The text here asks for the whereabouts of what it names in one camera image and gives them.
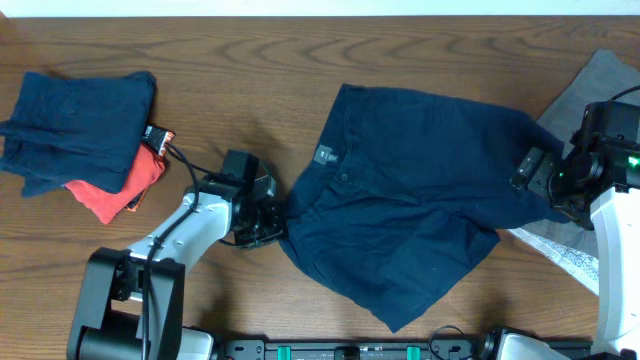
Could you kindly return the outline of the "folded red garment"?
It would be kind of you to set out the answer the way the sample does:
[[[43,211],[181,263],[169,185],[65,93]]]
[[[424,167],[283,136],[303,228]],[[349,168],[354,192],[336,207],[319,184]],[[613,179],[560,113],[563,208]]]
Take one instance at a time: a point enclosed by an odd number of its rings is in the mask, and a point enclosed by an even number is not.
[[[109,193],[86,181],[74,180],[65,185],[77,201],[90,209],[103,224],[109,224],[136,196],[146,191],[163,174],[162,158],[141,145],[122,189]]]

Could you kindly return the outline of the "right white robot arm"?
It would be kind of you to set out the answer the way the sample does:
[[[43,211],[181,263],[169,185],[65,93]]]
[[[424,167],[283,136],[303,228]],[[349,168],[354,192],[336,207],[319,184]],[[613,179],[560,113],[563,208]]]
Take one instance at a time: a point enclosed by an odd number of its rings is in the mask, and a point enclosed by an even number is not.
[[[639,154],[576,148],[560,162],[533,147],[510,180],[593,231],[599,259],[599,310],[588,359],[639,357]]]

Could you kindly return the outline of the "white patterned cloth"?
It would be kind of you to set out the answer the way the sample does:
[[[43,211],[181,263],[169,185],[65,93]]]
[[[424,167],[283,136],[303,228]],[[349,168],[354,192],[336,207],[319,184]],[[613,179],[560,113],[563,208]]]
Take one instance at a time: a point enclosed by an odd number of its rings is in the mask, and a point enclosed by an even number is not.
[[[560,267],[594,295],[599,295],[599,261],[596,257],[522,228],[509,229],[508,232]]]

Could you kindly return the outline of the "grey shorts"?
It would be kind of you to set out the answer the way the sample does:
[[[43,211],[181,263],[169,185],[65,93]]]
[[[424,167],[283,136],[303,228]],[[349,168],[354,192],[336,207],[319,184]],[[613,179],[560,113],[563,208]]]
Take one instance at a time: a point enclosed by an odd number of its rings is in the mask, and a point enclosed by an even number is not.
[[[537,123],[564,142],[562,155],[567,156],[573,149],[570,138],[580,128],[585,107],[606,101],[638,84],[638,67],[623,63],[610,50],[599,49]],[[543,220],[527,224],[523,229],[590,256],[598,256],[595,233],[572,222],[560,224]]]

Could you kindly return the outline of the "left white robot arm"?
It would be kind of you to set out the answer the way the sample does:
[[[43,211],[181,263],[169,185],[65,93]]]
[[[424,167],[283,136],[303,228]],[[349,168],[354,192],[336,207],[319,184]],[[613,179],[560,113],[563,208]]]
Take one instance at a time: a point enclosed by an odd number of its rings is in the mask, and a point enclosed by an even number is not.
[[[177,210],[124,250],[89,258],[67,343],[69,359],[221,359],[211,333],[183,324],[187,273],[234,236],[257,248],[286,235],[276,181],[265,164],[226,166],[186,189]]]

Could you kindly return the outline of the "navy blue shorts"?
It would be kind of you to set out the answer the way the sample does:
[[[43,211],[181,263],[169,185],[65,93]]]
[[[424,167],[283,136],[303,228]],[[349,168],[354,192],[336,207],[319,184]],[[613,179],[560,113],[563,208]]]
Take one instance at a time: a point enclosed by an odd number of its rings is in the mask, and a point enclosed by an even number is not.
[[[563,144],[518,110],[345,84],[289,193],[282,249],[398,331],[480,264],[500,230],[561,220],[510,182],[535,147]]]

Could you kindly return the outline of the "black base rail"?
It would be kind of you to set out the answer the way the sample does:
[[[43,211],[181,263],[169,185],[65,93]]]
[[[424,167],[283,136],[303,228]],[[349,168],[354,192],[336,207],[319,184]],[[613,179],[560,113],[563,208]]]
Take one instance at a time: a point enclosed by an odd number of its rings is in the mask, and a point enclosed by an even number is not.
[[[546,340],[509,327],[479,336],[443,326],[423,341],[228,341],[221,360],[579,360],[591,359],[587,340]]]

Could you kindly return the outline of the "folded navy garment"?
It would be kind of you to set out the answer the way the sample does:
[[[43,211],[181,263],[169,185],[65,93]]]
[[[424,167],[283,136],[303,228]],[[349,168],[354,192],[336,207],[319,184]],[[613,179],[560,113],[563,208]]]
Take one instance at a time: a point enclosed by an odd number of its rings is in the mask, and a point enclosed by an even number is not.
[[[13,113],[1,123],[1,169],[24,178],[34,197],[85,181],[108,193],[124,187],[142,142],[156,78],[61,79],[28,72]]]

